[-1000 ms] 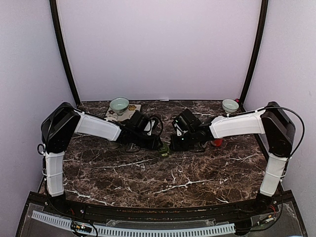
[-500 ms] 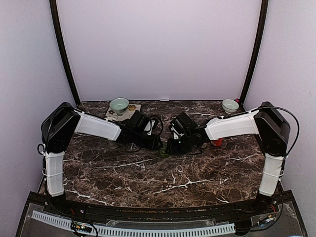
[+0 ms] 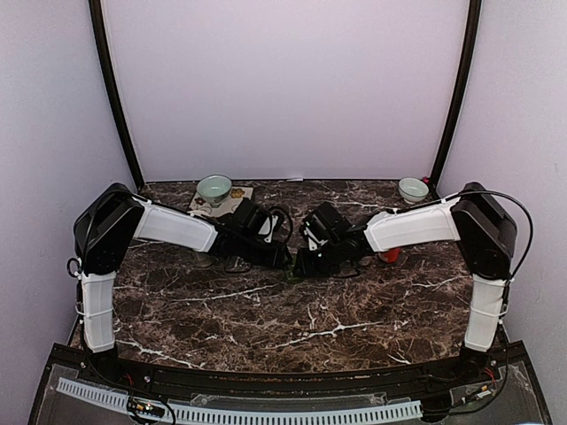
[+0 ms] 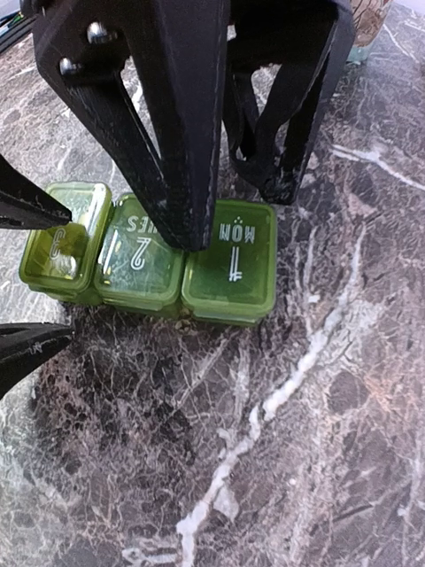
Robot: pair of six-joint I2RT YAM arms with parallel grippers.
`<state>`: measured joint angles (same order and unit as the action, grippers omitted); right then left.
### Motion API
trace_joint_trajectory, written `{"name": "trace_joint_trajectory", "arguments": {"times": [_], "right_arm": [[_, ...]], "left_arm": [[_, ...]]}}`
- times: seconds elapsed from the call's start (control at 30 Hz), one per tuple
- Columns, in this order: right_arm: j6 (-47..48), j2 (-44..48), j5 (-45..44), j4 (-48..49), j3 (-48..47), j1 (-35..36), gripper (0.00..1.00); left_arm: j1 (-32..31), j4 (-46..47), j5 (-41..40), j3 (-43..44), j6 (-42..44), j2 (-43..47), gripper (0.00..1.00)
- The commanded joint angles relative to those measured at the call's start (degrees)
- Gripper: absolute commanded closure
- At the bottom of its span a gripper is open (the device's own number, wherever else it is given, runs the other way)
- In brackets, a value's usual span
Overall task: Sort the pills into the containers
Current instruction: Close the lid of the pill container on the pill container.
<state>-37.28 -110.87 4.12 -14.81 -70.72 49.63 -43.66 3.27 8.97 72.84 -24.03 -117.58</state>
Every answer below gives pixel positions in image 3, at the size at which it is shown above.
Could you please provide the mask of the orange pill bottle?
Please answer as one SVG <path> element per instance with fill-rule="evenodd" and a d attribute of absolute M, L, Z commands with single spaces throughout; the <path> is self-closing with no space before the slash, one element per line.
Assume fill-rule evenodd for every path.
<path fill-rule="evenodd" d="M 386 264 L 394 263 L 400 255 L 400 247 L 391 248 L 378 253 L 378 257 Z"/>

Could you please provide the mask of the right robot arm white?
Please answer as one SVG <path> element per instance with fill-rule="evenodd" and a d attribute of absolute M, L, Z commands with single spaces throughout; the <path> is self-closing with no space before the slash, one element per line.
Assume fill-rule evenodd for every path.
<path fill-rule="evenodd" d="M 493 346 L 507 312 L 509 287 L 522 265 L 513 260 L 517 224 L 499 204 L 509 195 L 470 182 L 448 197 L 408 208 L 383 210 L 352 223 L 324 202 L 302 221 L 306 246 L 297 252 L 292 274 L 306 279 L 330 277 L 346 262 L 410 245 L 453 241 L 473 279 L 467 351 L 452 366 L 461 384 L 473 383 L 486 369 L 483 353 Z"/>

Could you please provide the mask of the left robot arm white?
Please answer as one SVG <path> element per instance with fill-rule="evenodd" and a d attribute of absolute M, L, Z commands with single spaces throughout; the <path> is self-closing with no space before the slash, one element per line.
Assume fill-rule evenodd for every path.
<path fill-rule="evenodd" d="M 87 349 L 96 353 L 91 373 L 106 386 L 125 378 L 125 367 L 110 353 L 113 287 L 134 239 L 169 243 L 217 258 L 239 257 L 253 266 L 283 269 L 291 263 L 287 243 L 274 239 L 284 214 L 245 198 L 234 212 L 207 217 L 182 212 L 114 183 L 75 221 L 75 256 L 68 273 L 78 281 L 78 309 Z"/>

